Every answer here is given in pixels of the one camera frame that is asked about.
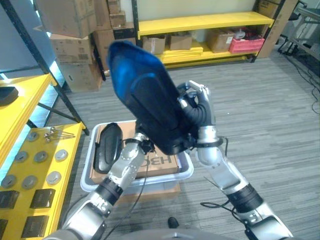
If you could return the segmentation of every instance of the white wall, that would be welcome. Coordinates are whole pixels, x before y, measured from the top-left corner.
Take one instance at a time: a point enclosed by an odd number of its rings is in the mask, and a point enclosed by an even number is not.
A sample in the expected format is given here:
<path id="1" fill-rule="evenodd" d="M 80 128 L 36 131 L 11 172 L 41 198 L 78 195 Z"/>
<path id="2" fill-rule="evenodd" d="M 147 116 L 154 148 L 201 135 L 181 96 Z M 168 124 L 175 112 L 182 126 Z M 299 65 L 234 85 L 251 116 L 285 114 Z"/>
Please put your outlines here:
<path id="1" fill-rule="evenodd" d="M 131 0 L 121 0 L 126 21 L 132 22 Z M 216 13 L 251 11 L 255 0 L 137 0 L 140 21 Z"/>

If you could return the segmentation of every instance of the plastic bin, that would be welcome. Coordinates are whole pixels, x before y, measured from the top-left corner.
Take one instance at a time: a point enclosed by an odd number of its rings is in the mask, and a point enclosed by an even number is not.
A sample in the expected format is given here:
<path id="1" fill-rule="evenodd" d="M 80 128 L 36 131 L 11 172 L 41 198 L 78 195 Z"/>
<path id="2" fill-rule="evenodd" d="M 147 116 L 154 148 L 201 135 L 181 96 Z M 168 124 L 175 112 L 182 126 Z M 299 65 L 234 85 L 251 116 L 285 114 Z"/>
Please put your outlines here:
<path id="1" fill-rule="evenodd" d="M 90 179 L 90 170 L 91 170 L 92 161 L 95 155 L 95 147 L 96 147 L 95 141 L 97 136 L 97 129 L 100 125 L 103 125 L 103 124 L 108 124 L 108 123 L 100 123 L 96 125 L 92 130 L 89 148 L 85 158 L 84 169 L 82 171 L 81 180 L 80 180 L 80 186 L 86 192 L 91 192 L 95 190 L 96 187 L 98 186 L 98 184 L 95 184 Z M 143 192 L 152 193 L 152 192 L 169 190 L 174 188 L 179 183 L 179 181 L 190 178 L 192 176 L 192 174 L 194 173 L 194 165 L 190 159 L 190 156 L 185 152 L 181 152 L 177 156 L 181 164 L 180 172 L 174 173 L 174 174 L 161 175 L 161 176 L 147 177 Z M 144 183 L 144 180 L 145 180 L 144 178 L 135 179 L 131 183 L 131 186 L 128 187 L 123 194 L 128 195 L 128 194 L 139 193 L 141 190 L 141 186 Z"/>
<path id="2" fill-rule="evenodd" d="M 256 39 L 256 40 L 232 39 L 229 52 L 232 54 L 258 52 L 262 48 L 264 41 L 265 41 L 264 38 Z"/>

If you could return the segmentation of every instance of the black cord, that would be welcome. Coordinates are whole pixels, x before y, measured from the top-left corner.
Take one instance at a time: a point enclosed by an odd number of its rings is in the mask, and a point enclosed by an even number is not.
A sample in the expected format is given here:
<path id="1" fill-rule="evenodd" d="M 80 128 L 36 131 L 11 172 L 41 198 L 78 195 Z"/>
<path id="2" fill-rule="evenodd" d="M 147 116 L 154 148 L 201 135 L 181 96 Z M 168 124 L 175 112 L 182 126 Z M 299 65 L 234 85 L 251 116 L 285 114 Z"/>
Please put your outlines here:
<path id="1" fill-rule="evenodd" d="M 309 77 L 309 80 L 307 80 L 304 76 L 302 76 L 302 74 L 301 74 L 298 66 L 297 66 L 292 60 L 290 60 L 290 59 L 288 58 L 288 56 L 284 55 L 284 57 L 295 67 L 295 69 L 297 70 L 297 72 L 299 73 L 299 75 L 300 75 L 308 84 L 310 84 L 310 85 L 313 87 L 313 89 L 311 90 L 311 94 L 312 94 L 312 96 L 314 97 L 315 101 L 312 103 L 311 109 L 312 109 L 313 112 L 315 112 L 316 114 L 320 115 L 320 112 L 317 112 L 317 111 L 314 109 L 314 105 L 319 102 L 318 97 L 316 97 L 316 95 L 314 94 L 314 90 L 317 90 L 318 93 L 320 94 L 320 83 L 317 82 L 317 81 L 313 78 L 313 76 L 312 76 L 311 73 L 309 72 L 309 68 L 308 68 L 308 72 L 307 72 L 308 74 L 306 74 L 306 75 Z"/>
<path id="2" fill-rule="evenodd" d="M 227 137 L 225 136 L 220 136 L 220 138 L 224 138 L 225 139 L 225 151 L 224 151 L 224 155 L 227 156 L 228 154 L 228 144 L 229 144 L 229 140 Z M 212 185 L 214 185 L 215 187 L 217 187 L 218 189 L 220 189 L 220 187 L 218 187 L 218 185 L 216 185 L 213 181 L 209 180 L 207 177 L 204 176 L 204 178 L 211 183 Z M 222 203 L 222 204 L 218 204 L 218 203 L 214 203 L 214 202 L 209 202 L 209 201 L 202 201 L 200 202 L 200 205 L 209 209 L 219 209 L 222 208 L 224 210 L 227 210 L 229 212 L 231 212 L 232 216 L 239 221 L 240 223 L 244 224 L 244 226 L 246 226 L 246 224 L 241 221 L 241 219 L 237 216 L 236 213 L 236 208 L 233 207 L 232 209 L 229 209 L 226 207 L 226 205 L 228 205 L 230 203 L 230 200 L 227 200 L 226 202 Z"/>
<path id="3" fill-rule="evenodd" d="M 146 181 L 147 181 L 147 175 L 148 175 L 148 169 L 149 169 L 149 166 L 148 164 L 146 165 L 146 170 L 145 170 L 145 177 L 144 177 L 144 181 L 143 181 L 143 185 L 141 187 L 141 191 L 139 193 L 139 196 L 136 198 L 134 204 L 132 205 L 132 207 L 128 210 L 128 212 L 123 216 L 123 218 L 121 218 L 121 220 L 110 230 L 110 232 L 105 236 L 105 238 L 103 240 L 106 240 L 112 233 L 114 230 L 117 229 L 117 227 L 119 227 L 122 222 L 130 216 L 130 214 L 132 213 L 133 209 L 135 208 L 135 206 L 137 205 L 140 197 L 141 197 L 141 194 L 142 192 L 144 191 L 144 188 L 145 188 L 145 185 L 146 185 Z"/>

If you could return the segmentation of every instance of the white plastic tub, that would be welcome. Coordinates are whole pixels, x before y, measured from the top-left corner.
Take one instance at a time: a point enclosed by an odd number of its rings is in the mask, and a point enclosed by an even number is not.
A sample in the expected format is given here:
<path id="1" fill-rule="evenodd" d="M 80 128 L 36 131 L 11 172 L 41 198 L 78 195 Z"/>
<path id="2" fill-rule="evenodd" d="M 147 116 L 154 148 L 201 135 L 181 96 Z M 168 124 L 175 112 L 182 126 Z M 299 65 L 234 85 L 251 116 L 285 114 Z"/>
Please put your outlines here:
<path id="1" fill-rule="evenodd" d="M 91 192 L 96 189 L 98 184 L 95 184 L 90 179 L 90 170 L 92 161 L 94 159 L 95 155 L 95 141 L 97 137 L 97 129 L 100 125 L 105 125 L 108 123 L 100 123 L 96 125 L 91 133 L 90 143 L 88 152 L 86 154 L 85 158 L 85 165 L 84 169 L 82 171 L 81 175 L 81 181 L 80 185 L 81 188 L 86 192 Z M 152 193 L 152 192 L 158 192 L 158 191 L 164 191 L 174 188 L 180 180 L 184 180 L 187 178 L 190 178 L 192 174 L 194 173 L 194 165 L 190 159 L 190 156 L 186 154 L 185 152 L 181 152 L 178 155 L 181 169 L 180 172 L 174 173 L 174 174 L 167 174 L 167 175 L 161 175 L 161 176 L 151 176 L 146 178 L 145 186 L 143 192 L 145 193 Z M 136 194 L 139 193 L 141 190 L 141 186 L 144 183 L 144 178 L 135 179 L 131 186 L 128 187 L 123 194 Z"/>

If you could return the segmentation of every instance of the yellow shelving unit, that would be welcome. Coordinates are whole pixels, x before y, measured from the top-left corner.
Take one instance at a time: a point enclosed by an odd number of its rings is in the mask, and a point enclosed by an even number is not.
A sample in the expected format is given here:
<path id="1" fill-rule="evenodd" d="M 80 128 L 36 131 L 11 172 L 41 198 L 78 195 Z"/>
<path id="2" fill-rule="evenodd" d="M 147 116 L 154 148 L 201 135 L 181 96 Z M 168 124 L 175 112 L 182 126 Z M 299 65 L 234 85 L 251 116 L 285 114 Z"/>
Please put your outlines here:
<path id="1" fill-rule="evenodd" d="M 45 216 L 47 218 L 47 224 L 44 226 L 43 231 L 44 237 L 57 230 L 70 172 L 76 156 L 80 136 L 85 126 L 82 123 L 76 123 L 59 125 L 55 128 L 72 133 L 75 137 L 52 140 L 48 143 L 45 141 L 44 134 L 50 130 L 50 127 L 31 128 L 29 134 L 37 133 L 38 138 L 35 141 L 24 141 L 19 151 L 27 153 L 26 159 L 23 162 L 14 161 L 7 173 L 16 177 L 15 184 L 10 188 L 0 187 L 0 191 L 2 192 L 18 192 L 18 197 L 13 208 L 0 209 L 1 218 L 7 220 L 2 239 L 20 240 L 27 217 L 32 216 Z M 67 151 L 67 156 L 63 160 L 55 158 L 55 154 L 60 150 Z M 43 162 L 35 162 L 34 157 L 40 151 L 45 151 L 47 158 Z M 54 171 L 60 173 L 61 179 L 56 184 L 49 184 L 46 178 Z M 22 188 L 24 179 L 30 175 L 36 176 L 35 185 L 30 189 Z M 31 208 L 36 190 L 44 189 L 54 190 L 51 207 Z M 40 239 L 42 237 L 28 238 L 28 240 Z"/>
<path id="2" fill-rule="evenodd" d="M 167 34 L 200 29 L 214 29 L 225 27 L 241 27 L 253 25 L 267 25 L 271 27 L 274 20 L 254 11 L 231 12 L 221 14 L 184 16 L 157 20 L 139 21 L 138 39 L 141 36 Z M 188 67 L 211 63 L 223 63 L 247 59 L 248 55 L 257 56 L 258 52 L 231 53 L 229 51 L 213 53 L 205 43 L 197 43 L 203 51 L 196 50 L 166 50 L 157 57 L 166 68 Z"/>
<path id="3" fill-rule="evenodd" d="M 0 87 L 13 86 L 19 92 L 14 102 L 0 106 L 0 167 L 50 83 L 56 84 L 50 74 L 0 81 Z"/>
<path id="4" fill-rule="evenodd" d="M 269 25 L 269 27 L 271 27 L 273 22 L 273 19 L 254 11 L 139 21 L 138 39 L 145 35 L 174 33 L 199 29 L 214 29 L 250 25 Z"/>

